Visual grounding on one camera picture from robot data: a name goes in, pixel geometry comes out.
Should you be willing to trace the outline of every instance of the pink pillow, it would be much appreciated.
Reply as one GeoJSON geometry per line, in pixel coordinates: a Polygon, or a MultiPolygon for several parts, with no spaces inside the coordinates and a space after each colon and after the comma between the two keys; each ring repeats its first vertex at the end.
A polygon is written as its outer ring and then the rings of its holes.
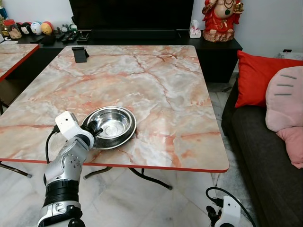
{"type": "Polygon", "coordinates": [[[282,69],[271,79],[266,106],[270,130],[303,126],[303,66],[282,69]]]}
{"type": "Polygon", "coordinates": [[[292,164],[298,169],[303,168],[303,127],[282,129],[276,134],[285,141],[292,164]]]}

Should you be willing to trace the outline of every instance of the red cushion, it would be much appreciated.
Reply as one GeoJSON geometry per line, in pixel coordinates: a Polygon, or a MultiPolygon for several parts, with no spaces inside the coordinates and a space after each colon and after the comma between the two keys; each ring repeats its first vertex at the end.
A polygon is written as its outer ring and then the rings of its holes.
{"type": "Polygon", "coordinates": [[[242,51],[238,51],[238,58],[237,108],[244,105],[266,107],[265,93],[273,76],[281,69],[303,65],[303,61],[253,56],[242,51]]]}

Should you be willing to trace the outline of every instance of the table leg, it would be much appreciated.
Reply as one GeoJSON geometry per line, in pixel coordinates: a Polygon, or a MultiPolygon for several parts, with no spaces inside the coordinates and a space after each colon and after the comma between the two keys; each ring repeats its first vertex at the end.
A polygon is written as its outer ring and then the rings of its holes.
{"type": "Polygon", "coordinates": [[[28,178],[31,178],[31,177],[32,177],[31,174],[25,173],[25,172],[23,172],[23,171],[21,171],[21,170],[19,170],[19,169],[16,169],[16,168],[7,166],[7,165],[5,165],[5,164],[2,164],[1,161],[0,161],[0,167],[5,168],[5,169],[8,169],[8,170],[11,170],[11,171],[13,171],[13,172],[16,172],[16,173],[18,173],[18,174],[21,174],[21,175],[23,175],[23,176],[26,176],[26,177],[28,177],[28,178]]]}
{"type": "Polygon", "coordinates": [[[8,105],[6,105],[4,102],[1,101],[1,97],[0,97],[0,114],[1,115],[4,113],[3,106],[6,107],[6,108],[9,107],[8,105]]]}
{"type": "Polygon", "coordinates": [[[141,170],[141,173],[139,173],[137,170],[135,170],[134,168],[129,168],[134,174],[136,174],[137,176],[145,179],[145,180],[148,180],[148,181],[151,181],[151,182],[155,182],[155,183],[158,183],[160,185],[162,185],[163,187],[167,188],[168,190],[172,190],[172,186],[168,185],[168,184],[165,184],[164,182],[162,181],[159,181],[157,179],[154,179],[154,178],[151,178],[149,176],[145,176],[144,175],[144,169],[141,170]]]}
{"type": "Polygon", "coordinates": [[[95,172],[91,172],[90,174],[87,174],[86,176],[83,177],[83,179],[87,179],[93,175],[96,175],[96,174],[100,174],[100,173],[104,173],[104,172],[107,172],[108,170],[111,170],[112,167],[106,167],[105,169],[101,169],[101,170],[98,170],[98,171],[95,171],[95,172]]]}

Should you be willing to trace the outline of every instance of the red figurine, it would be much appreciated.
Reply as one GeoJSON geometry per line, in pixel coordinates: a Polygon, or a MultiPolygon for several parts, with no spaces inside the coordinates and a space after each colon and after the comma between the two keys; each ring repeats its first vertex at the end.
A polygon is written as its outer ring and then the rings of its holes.
{"type": "Polygon", "coordinates": [[[241,0],[205,0],[204,39],[210,42],[226,42],[234,37],[233,24],[239,24],[244,11],[241,0]]]}

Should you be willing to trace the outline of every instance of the tissue box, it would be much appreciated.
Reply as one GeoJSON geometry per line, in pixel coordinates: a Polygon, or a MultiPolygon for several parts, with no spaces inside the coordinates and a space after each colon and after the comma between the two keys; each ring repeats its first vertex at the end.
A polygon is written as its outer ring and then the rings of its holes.
{"type": "Polygon", "coordinates": [[[201,30],[194,30],[193,28],[190,28],[189,30],[189,37],[190,38],[200,38],[201,37],[201,30]]]}

